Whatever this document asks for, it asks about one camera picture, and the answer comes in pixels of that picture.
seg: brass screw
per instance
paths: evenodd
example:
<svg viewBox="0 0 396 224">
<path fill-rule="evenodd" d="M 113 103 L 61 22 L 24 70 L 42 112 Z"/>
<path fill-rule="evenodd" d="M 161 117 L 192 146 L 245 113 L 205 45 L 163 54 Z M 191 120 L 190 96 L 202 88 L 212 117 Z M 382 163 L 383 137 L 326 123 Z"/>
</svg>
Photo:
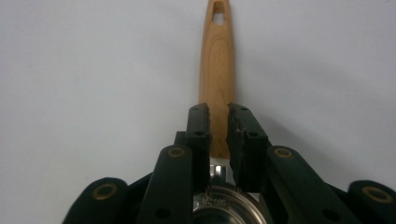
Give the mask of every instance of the brass screw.
<svg viewBox="0 0 396 224">
<path fill-rule="evenodd" d="M 184 155 L 184 153 L 185 153 L 184 149 L 180 147 L 174 147 L 168 151 L 168 155 L 170 157 L 181 157 Z"/>
<path fill-rule="evenodd" d="M 293 153 L 291 153 L 290 150 L 285 149 L 285 148 L 283 148 L 283 147 L 280 147 L 280 148 L 275 149 L 274 152 L 275 152 L 275 154 L 276 154 L 278 157 L 281 157 L 281 158 L 291 158 L 291 157 L 293 156 Z"/>
<path fill-rule="evenodd" d="M 366 186 L 361 189 L 363 193 L 368 196 L 370 199 L 378 202 L 378 203 L 393 203 L 393 198 L 390 196 L 388 193 L 386 193 L 384 190 L 372 187 L 372 186 Z"/>
<path fill-rule="evenodd" d="M 117 186 L 113 183 L 106 183 L 97 187 L 92 194 L 96 200 L 104 200 L 113 196 L 117 192 Z"/>
</svg>

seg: silver metal part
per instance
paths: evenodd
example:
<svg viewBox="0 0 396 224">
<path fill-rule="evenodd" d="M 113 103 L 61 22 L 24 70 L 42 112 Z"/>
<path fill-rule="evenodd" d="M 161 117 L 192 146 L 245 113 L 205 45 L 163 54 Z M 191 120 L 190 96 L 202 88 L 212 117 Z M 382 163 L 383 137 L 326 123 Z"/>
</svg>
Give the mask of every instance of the silver metal part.
<svg viewBox="0 0 396 224">
<path fill-rule="evenodd" d="M 234 186 L 227 160 L 211 161 L 211 186 L 193 198 L 195 224 L 266 224 L 258 202 Z"/>
</svg>

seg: white backdrop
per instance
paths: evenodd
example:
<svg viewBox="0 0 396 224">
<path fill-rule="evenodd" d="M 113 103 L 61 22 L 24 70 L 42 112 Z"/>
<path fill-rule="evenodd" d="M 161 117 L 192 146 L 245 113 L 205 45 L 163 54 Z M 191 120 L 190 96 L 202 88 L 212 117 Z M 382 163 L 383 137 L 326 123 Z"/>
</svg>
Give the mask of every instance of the white backdrop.
<svg viewBox="0 0 396 224">
<path fill-rule="evenodd" d="M 237 103 L 341 189 L 396 189 L 396 2 L 232 1 Z M 60 223 L 197 103 L 206 1 L 0 1 L 0 217 Z"/>
</svg>

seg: wooden spatula handle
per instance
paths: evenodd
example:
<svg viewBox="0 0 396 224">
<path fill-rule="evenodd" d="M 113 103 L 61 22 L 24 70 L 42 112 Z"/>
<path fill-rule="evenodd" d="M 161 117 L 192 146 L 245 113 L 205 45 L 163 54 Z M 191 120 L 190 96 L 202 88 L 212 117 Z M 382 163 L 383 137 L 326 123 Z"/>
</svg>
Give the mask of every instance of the wooden spatula handle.
<svg viewBox="0 0 396 224">
<path fill-rule="evenodd" d="M 216 14 L 222 14 L 223 20 L 215 22 Z M 228 0 L 209 1 L 200 73 L 199 103 L 207 103 L 210 110 L 213 137 L 210 155 L 228 159 L 227 104 L 234 101 L 233 26 Z"/>
</svg>

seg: black plastic part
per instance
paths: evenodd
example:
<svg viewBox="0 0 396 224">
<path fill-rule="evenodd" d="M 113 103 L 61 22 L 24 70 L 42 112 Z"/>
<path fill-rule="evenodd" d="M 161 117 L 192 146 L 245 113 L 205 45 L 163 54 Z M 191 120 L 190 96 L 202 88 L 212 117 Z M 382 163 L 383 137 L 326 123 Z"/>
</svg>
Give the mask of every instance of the black plastic part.
<svg viewBox="0 0 396 224">
<path fill-rule="evenodd" d="M 262 189 L 260 195 L 265 200 L 265 205 L 275 224 L 286 224 L 289 220 L 289 214 L 286 211 L 279 195 L 276 193 L 274 184 L 271 182 L 270 177 L 264 173 L 262 175 Z"/>
<path fill-rule="evenodd" d="M 349 202 L 346 192 L 344 192 L 341 189 L 336 188 L 333 185 L 330 185 L 330 184 L 327 184 L 327 185 L 330 187 L 330 189 L 332 189 L 332 192 L 334 192 L 343 203 L 347 204 Z"/>
<path fill-rule="evenodd" d="M 188 147 L 173 145 L 161 151 L 136 223 L 192 223 L 192 152 Z"/>
<path fill-rule="evenodd" d="M 151 174 L 142 177 L 128 186 L 125 201 L 115 223 L 135 223 L 141 203 L 149 185 Z"/>
<path fill-rule="evenodd" d="M 347 193 L 353 212 L 362 223 L 396 223 L 396 193 L 374 181 L 353 182 Z"/>
<path fill-rule="evenodd" d="M 190 108 L 186 132 L 177 132 L 175 144 L 189 147 L 193 154 L 193 187 L 194 191 L 205 191 L 209 179 L 210 120 L 207 104 Z"/>
<path fill-rule="evenodd" d="M 115 223 L 126 192 L 126 183 L 116 178 L 91 183 L 73 203 L 64 224 Z"/>
<path fill-rule="evenodd" d="M 268 136 L 248 108 L 229 104 L 227 144 L 230 166 L 238 188 L 259 192 L 265 150 L 271 146 Z"/>
<path fill-rule="evenodd" d="M 299 153 L 271 147 L 264 161 L 266 177 L 293 223 L 361 223 Z"/>
</svg>

